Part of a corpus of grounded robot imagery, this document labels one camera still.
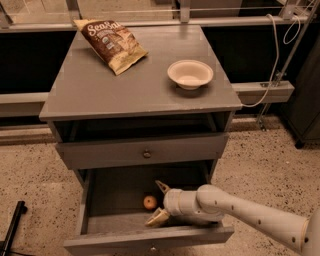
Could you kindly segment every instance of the black pole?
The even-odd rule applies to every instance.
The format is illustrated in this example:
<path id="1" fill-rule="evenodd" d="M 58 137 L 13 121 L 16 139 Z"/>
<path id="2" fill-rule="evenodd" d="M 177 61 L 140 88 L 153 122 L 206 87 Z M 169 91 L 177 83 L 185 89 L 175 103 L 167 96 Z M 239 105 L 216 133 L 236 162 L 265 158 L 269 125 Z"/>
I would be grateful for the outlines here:
<path id="1" fill-rule="evenodd" d="M 22 214 L 26 213 L 27 207 L 24 206 L 25 202 L 24 201 L 18 201 L 16 209 L 14 211 L 10 227 L 8 229 L 6 239 L 3 242 L 1 251 L 0 251 L 0 256 L 8 256 L 10 254 L 11 250 L 11 245 L 13 242 L 14 235 L 17 231 L 19 220 Z"/>

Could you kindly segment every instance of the ceramic bowl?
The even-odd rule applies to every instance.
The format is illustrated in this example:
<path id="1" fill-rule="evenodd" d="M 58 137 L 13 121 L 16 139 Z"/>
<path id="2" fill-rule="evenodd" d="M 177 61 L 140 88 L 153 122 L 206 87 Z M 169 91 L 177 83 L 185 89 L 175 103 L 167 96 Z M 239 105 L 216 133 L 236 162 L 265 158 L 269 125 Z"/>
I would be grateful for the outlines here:
<path id="1" fill-rule="evenodd" d="M 181 88 L 195 90 L 209 83 L 213 78 L 212 69 L 196 60 L 180 60 L 168 68 L 168 76 Z"/>

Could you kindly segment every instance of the drawer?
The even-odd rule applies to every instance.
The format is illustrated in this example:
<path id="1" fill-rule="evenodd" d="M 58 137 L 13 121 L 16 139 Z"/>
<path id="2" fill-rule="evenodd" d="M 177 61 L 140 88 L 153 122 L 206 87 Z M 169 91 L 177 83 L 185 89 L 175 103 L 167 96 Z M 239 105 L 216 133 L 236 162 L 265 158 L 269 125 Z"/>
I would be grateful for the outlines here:
<path id="1" fill-rule="evenodd" d="M 75 170 L 217 159 L 227 138 L 226 133 L 205 133 L 59 143 L 56 148 L 66 166 Z"/>
<path id="2" fill-rule="evenodd" d="M 152 215 L 143 207 L 146 195 L 155 196 L 163 207 L 156 179 L 171 187 L 196 189 L 206 183 L 204 166 L 200 161 L 87 171 L 77 234 L 64 247 L 73 255 L 97 255 L 226 242 L 234 230 L 223 227 L 223 215 L 203 226 L 173 217 L 161 228 L 144 225 Z"/>

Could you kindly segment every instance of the snack bag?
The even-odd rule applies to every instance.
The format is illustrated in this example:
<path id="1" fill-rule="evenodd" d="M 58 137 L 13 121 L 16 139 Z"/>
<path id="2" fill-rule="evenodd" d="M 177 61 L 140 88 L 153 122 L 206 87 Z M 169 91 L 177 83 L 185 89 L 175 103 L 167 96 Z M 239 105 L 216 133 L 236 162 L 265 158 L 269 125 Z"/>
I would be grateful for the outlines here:
<path id="1" fill-rule="evenodd" d="M 148 54 L 129 29 L 115 21 L 75 20 L 74 22 L 95 52 L 116 75 L 126 71 Z"/>

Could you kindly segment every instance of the nightstand top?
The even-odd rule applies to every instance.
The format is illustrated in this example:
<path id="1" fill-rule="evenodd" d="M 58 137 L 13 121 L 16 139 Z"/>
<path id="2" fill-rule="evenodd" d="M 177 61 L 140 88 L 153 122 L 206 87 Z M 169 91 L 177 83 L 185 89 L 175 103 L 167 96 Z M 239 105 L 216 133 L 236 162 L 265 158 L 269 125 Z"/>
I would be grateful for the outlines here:
<path id="1" fill-rule="evenodd" d="M 43 121 L 235 111 L 241 102 L 200 26 L 129 27 L 149 53 L 119 76 L 77 33 L 48 99 Z M 177 87 L 168 67 L 178 60 L 199 60 L 213 80 L 194 91 Z"/>

